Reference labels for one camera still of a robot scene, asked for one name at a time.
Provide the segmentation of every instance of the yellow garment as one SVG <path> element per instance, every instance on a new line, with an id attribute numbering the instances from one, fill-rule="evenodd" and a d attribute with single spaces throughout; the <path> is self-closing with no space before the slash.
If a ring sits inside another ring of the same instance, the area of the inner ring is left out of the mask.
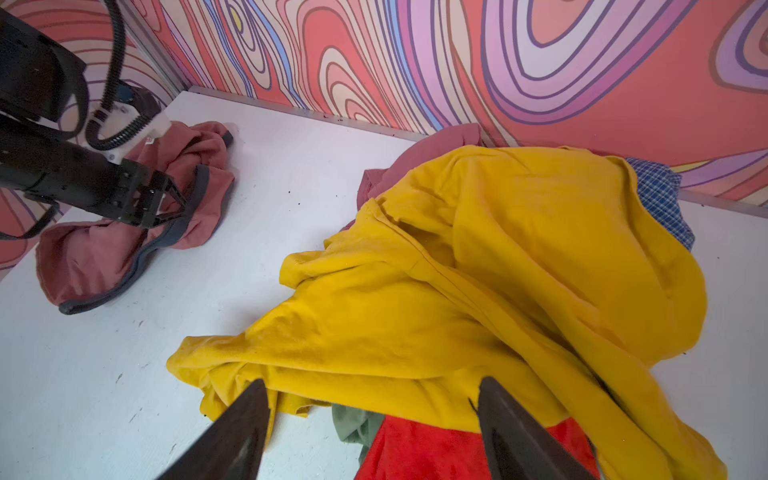
<path id="1" fill-rule="evenodd" d="M 574 417 L 612 480 L 726 478 L 649 372 L 694 345 L 707 306 L 636 190 L 618 157 L 459 148 L 286 258 L 291 299 L 239 336 L 185 339 L 168 369 L 214 419 L 262 378 L 273 411 L 315 399 L 470 432 L 494 376 L 544 426 Z"/>

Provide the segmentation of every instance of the white table surface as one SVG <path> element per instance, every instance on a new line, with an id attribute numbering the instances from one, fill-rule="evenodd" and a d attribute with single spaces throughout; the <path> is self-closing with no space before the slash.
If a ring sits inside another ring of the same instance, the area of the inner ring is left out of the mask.
<path id="1" fill-rule="evenodd" d="M 200 391 L 165 361 L 189 335 L 236 334 L 292 292 L 283 258 L 322 248 L 356 212 L 362 171 L 412 142 L 183 92 L 166 110 L 217 120 L 236 138 L 237 180 L 202 247 L 156 255 L 122 296 L 63 316 L 27 255 L 0 283 L 0 478 L 152 479 L 210 424 Z M 768 220 L 684 204 L 698 236 L 710 314 L 703 338 L 655 373 L 680 416 L 714 444 L 731 478 L 762 478 L 768 422 Z M 87 220 L 73 210 L 62 221 Z M 328 409 L 280 416 L 259 480 L 351 480 L 359 446 L 336 438 Z"/>

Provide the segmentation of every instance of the green garment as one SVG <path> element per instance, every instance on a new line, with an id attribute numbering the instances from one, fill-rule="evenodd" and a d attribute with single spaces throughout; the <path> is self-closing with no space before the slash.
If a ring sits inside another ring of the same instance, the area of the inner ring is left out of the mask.
<path id="1" fill-rule="evenodd" d="M 384 415 L 335 403 L 331 407 L 331 412 L 333 413 L 333 426 L 336 427 L 339 440 L 362 445 L 360 457 L 358 457 L 358 461 L 362 465 L 366 455 L 368 455 L 368 450 L 373 445 L 376 433 L 379 432 L 382 423 L 384 423 Z"/>

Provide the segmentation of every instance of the swirly patterned wall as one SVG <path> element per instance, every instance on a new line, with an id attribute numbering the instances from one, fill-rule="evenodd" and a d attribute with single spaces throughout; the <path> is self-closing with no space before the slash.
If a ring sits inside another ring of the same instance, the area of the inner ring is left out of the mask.
<path id="1" fill-rule="evenodd" d="M 42 31 L 82 58 L 91 107 L 98 105 L 112 50 L 109 15 L 98 0 L 0 0 L 0 7 Z M 171 94 L 136 47 L 129 42 L 122 78 L 152 91 L 163 105 Z M 72 129 L 77 108 L 71 105 L 60 126 Z M 0 188 L 0 231 L 19 235 L 31 227 L 47 206 L 27 200 L 18 192 Z M 36 243 L 36 239 L 0 242 L 0 279 Z"/>
<path id="2" fill-rule="evenodd" d="M 768 0 L 133 0 L 191 83 L 768 202 Z"/>

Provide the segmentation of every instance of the metal frame edge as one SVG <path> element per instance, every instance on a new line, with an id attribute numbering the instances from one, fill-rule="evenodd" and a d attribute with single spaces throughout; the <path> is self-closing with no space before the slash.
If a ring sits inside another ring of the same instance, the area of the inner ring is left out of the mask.
<path id="1" fill-rule="evenodd" d="M 397 137 L 404 140 L 419 141 L 427 138 L 424 134 L 417 134 L 411 131 L 398 130 L 397 128 L 384 127 L 382 125 L 370 124 L 366 121 L 353 120 L 351 118 L 339 117 L 336 115 L 324 114 L 317 111 L 306 110 L 304 108 L 290 107 L 288 105 L 277 104 L 271 101 L 258 100 L 256 98 L 244 97 L 243 95 L 231 94 L 224 91 L 214 90 L 212 88 L 198 87 L 193 85 L 189 89 L 195 94 L 206 95 L 208 97 L 221 98 L 222 100 L 235 101 L 240 104 L 253 105 L 254 107 L 266 108 L 267 110 L 279 111 L 284 114 L 297 115 L 299 117 L 311 118 L 313 120 L 324 121 L 329 124 L 343 125 L 344 127 L 356 128 L 382 134 L 388 137 Z"/>
<path id="2" fill-rule="evenodd" d="M 131 0 L 118 0 L 128 36 L 144 55 L 150 66 L 165 82 L 171 94 L 176 97 L 190 87 L 190 83 L 165 47 L 157 40 L 152 29 L 144 21 Z"/>
<path id="3" fill-rule="evenodd" d="M 253 105 L 254 107 L 266 108 L 267 110 L 280 111 L 285 114 L 298 115 L 300 117 L 311 118 L 313 120 L 324 121 L 331 124 L 343 125 L 345 127 L 357 128 L 359 130 L 370 131 L 376 134 L 388 135 L 390 137 L 402 138 L 404 140 L 419 141 L 426 138 L 427 135 L 417 134 L 410 131 L 398 130 L 391 127 L 370 124 L 365 121 L 352 120 L 349 118 L 328 115 L 316 111 L 305 110 L 298 107 L 276 104 L 271 101 L 258 100 L 256 98 L 244 97 L 243 95 L 231 94 L 223 91 L 213 90 L 211 88 L 192 86 L 190 92 L 207 95 L 209 97 L 221 98 L 223 100 L 235 101 L 237 103 Z M 740 214 L 752 215 L 753 217 L 768 218 L 768 208 L 758 207 L 757 205 L 745 204 L 733 200 L 724 200 L 718 197 L 711 197 L 706 194 L 699 194 L 688 190 L 681 190 L 678 200 L 690 202 L 692 204 L 707 205 L 708 207 L 720 208 L 721 210 L 730 210 Z"/>

